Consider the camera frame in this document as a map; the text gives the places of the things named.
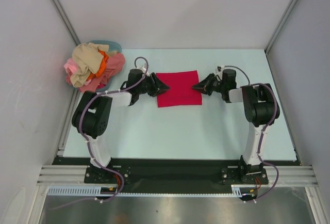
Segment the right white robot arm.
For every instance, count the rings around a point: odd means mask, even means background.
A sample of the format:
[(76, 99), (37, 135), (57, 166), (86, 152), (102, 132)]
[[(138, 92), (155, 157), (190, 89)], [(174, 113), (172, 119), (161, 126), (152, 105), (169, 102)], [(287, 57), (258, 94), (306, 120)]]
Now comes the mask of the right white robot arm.
[(242, 103), (249, 123), (248, 138), (239, 163), (237, 167), (221, 170), (222, 183), (267, 184), (263, 147), (270, 127), (280, 115), (280, 109), (270, 84), (248, 82), (238, 87), (236, 76), (239, 70), (237, 66), (219, 66), (216, 73), (209, 74), (192, 89), (205, 95), (220, 93), (226, 103)]

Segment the magenta red t-shirt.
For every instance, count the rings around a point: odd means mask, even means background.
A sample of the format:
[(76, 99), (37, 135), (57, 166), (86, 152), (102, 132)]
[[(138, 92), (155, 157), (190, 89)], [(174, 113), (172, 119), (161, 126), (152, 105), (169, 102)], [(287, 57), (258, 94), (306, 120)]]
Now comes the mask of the magenta red t-shirt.
[(202, 105), (202, 94), (192, 89), (199, 82), (197, 70), (176, 73), (156, 73), (170, 87), (157, 97), (159, 108), (181, 105)]

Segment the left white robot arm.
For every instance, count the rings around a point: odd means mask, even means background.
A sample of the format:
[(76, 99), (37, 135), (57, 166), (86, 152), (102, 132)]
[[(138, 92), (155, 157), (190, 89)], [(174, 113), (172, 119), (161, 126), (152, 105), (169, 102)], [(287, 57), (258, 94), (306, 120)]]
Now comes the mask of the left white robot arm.
[(96, 177), (107, 183), (113, 179), (115, 172), (109, 163), (110, 151), (102, 135), (107, 129), (112, 109), (134, 105), (141, 94), (157, 97), (170, 90), (155, 73), (148, 74), (146, 70), (131, 69), (128, 79), (120, 89), (114, 91), (83, 93), (72, 117), (72, 125), (82, 135), (87, 144), (90, 163), (96, 167)]

